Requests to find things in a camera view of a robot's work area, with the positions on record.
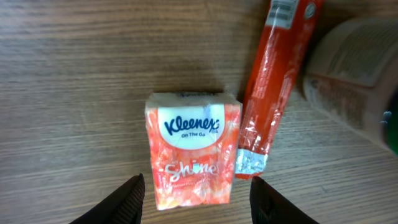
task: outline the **wood grain surface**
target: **wood grain surface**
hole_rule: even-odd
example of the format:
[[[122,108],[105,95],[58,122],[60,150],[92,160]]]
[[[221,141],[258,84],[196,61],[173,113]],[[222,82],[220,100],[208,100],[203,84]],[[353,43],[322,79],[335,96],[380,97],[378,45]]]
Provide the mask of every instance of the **wood grain surface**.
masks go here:
[[[266,0],[0,0],[0,223],[68,223],[131,176],[143,223],[251,223],[249,182],[229,205],[156,211],[144,127],[153,91],[241,98]],[[314,41],[397,0],[326,0]],[[398,160],[312,110],[295,90],[267,172],[321,223],[398,223]]]

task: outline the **plastic wrapper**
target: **plastic wrapper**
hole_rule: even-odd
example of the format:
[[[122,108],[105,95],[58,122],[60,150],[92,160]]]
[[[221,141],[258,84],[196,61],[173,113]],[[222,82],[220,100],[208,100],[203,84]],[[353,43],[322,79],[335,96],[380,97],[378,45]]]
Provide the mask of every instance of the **plastic wrapper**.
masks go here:
[[[266,167],[323,0],[272,0],[244,97],[236,177]]]
[[[229,203],[241,103],[226,93],[154,93],[145,114],[157,209]]]

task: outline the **barcode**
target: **barcode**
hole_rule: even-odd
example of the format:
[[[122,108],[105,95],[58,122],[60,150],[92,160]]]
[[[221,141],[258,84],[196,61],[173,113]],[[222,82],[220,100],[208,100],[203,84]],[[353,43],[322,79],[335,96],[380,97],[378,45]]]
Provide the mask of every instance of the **barcode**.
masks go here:
[[[272,0],[266,26],[290,29],[299,0]]]

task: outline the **kleenex logo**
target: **kleenex logo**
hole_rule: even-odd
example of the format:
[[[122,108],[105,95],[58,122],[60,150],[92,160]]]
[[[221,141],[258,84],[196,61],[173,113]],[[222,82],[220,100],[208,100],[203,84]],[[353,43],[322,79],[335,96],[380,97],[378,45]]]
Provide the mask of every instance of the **kleenex logo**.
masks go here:
[[[213,119],[209,120],[207,118],[204,120],[189,119],[183,121],[181,116],[177,116],[175,119],[172,119],[170,121],[170,124],[168,122],[165,122],[164,125],[170,135],[173,135],[173,133],[177,133],[179,131],[188,131],[191,129],[198,129],[198,128],[209,130],[209,133],[214,133],[220,126],[218,119],[216,121],[214,121]]]
[[[224,131],[224,105],[159,108],[158,122],[162,138],[171,146],[203,149],[214,144]]]

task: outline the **blurry container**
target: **blurry container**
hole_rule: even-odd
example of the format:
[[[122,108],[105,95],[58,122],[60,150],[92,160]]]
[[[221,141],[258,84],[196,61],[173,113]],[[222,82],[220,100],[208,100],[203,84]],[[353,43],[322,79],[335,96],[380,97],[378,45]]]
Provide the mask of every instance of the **blurry container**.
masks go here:
[[[316,47],[304,92],[319,111],[398,154],[398,19],[344,22]]]

